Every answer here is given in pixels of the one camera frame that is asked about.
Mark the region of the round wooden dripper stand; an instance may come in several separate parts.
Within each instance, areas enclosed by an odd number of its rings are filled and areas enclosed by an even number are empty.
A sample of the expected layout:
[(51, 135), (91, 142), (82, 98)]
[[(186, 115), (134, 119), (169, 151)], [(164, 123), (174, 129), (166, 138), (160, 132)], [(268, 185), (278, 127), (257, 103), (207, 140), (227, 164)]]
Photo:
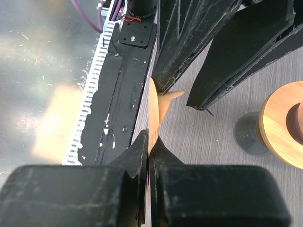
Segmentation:
[(258, 125), (266, 147), (290, 166), (303, 168), (303, 83), (288, 83), (264, 101)]

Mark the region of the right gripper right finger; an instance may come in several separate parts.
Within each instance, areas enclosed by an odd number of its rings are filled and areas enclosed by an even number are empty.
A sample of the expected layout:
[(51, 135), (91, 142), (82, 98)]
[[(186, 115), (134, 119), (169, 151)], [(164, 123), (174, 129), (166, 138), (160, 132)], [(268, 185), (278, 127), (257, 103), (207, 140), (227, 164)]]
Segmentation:
[(260, 166), (187, 165), (158, 139), (150, 157), (154, 227), (288, 227), (272, 174)]

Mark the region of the brown paper coffee filter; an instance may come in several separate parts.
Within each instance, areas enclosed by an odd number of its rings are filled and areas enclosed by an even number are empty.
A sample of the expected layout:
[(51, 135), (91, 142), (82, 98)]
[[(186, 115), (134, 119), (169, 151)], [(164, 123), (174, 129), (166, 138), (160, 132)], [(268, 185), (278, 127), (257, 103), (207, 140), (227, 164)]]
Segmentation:
[(169, 91), (158, 94), (152, 78), (148, 89), (148, 155), (159, 137), (160, 124), (163, 121), (171, 101), (184, 94), (184, 91)]

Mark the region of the glass coffee carafe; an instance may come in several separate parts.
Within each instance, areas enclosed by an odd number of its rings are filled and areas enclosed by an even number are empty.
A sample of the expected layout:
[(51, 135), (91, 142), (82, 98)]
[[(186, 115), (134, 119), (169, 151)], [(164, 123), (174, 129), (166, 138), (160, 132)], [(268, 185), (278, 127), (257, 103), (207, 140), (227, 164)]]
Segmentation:
[(243, 115), (234, 126), (234, 138), (238, 146), (250, 155), (271, 155), (260, 134), (258, 119), (259, 112)]

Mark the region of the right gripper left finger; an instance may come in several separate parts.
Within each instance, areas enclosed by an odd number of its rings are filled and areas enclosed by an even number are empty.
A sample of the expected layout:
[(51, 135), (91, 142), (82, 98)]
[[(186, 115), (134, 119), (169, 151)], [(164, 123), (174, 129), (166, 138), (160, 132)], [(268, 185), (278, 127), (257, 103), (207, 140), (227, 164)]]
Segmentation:
[(0, 191), (3, 227), (139, 227), (145, 223), (148, 131), (102, 166), (25, 165)]

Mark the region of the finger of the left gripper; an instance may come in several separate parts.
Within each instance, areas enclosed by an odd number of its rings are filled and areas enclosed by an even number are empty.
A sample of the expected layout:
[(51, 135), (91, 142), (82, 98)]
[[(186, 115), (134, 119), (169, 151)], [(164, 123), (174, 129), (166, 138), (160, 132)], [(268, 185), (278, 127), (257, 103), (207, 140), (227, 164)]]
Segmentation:
[(240, 0), (160, 0), (152, 79), (165, 94), (231, 19)]
[(245, 79), (303, 45), (301, 0), (245, 0), (212, 40), (187, 106), (205, 110)]

